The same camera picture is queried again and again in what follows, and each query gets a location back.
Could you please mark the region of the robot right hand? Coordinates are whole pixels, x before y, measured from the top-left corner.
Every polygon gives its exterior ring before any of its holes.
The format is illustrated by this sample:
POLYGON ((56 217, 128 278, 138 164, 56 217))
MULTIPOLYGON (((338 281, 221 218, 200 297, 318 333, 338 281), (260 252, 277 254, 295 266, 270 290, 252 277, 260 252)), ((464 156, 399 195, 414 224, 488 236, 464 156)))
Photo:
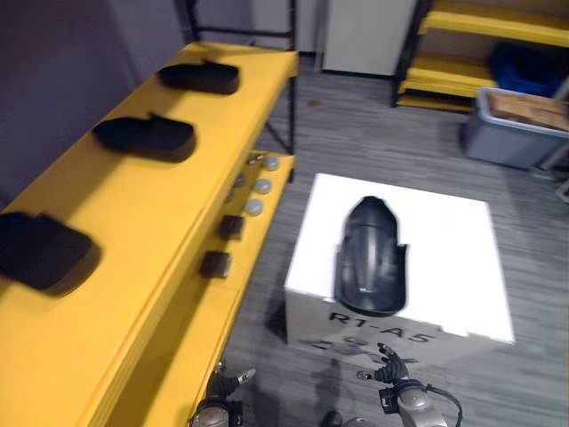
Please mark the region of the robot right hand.
POLYGON ((360 380, 374 380, 379 383, 395 384, 400 380, 407 379, 409 372, 405 362, 387 344, 377 343, 379 353, 383 355, 381 360, 384 365, 374 371, 357 371, 360 380))

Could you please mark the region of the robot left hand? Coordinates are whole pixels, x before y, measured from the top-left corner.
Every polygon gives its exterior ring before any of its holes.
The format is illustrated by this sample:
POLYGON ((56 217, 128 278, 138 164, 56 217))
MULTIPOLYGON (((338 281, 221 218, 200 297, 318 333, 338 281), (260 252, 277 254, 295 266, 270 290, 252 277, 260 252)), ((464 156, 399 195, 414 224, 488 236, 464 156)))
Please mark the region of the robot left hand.
POLYGON ((227 375, 227 366, 222 360, 209 377, 205 396, 207 398, 225 399, 238 390, 240 386, 250 382, 256 373, 255 368, 250 368, 233 376, 227 375))

